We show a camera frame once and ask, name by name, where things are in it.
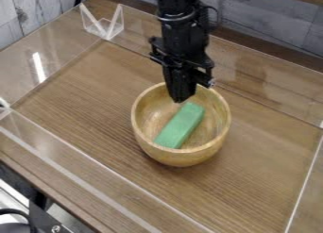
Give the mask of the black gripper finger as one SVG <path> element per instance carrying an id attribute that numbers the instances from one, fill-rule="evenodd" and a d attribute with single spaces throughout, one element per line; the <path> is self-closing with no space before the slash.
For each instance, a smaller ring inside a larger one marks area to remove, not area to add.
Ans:
<path id="1" fill-rule="evenodd" d="M 169 96 L 176 103 L 181 103 L 184 101 L 183 71 L 172 67 L 164 67 L 162 74 Z"/>
<path id="2" fill-rule="evenodd" d="M 184 84 L 183 84 L 183 100 L 185 101 L 196 93 L 196 79 L 195 71 L 189 70 L 184 73 Z"/>

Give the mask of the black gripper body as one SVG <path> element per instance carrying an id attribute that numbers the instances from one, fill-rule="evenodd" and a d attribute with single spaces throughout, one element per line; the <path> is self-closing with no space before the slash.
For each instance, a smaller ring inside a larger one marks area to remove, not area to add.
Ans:
<path id="1" fill-rule="evenodd" d="M 212 69 L 215 62 L 205 53 L 208 46 L 208 16 L 160 17 L 161 37 L 152 37 L 150 58 L 164 69 L 191 76 L 191 82 L 209 88 L 213 85 Z"/>

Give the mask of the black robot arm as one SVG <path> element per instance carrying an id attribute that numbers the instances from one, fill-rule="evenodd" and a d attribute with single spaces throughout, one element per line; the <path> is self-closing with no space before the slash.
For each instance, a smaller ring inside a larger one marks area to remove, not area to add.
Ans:
<path id="1" fill-rule="evenodd" d="M 157 0 L 161 36 L 149 39 L 150 59 L 162 67 L 168 93 L 176 103 L 195 95 L 197 85 L 213 85 L 215 62 L 205 49 L 215 27 L 201 0 Z"/>

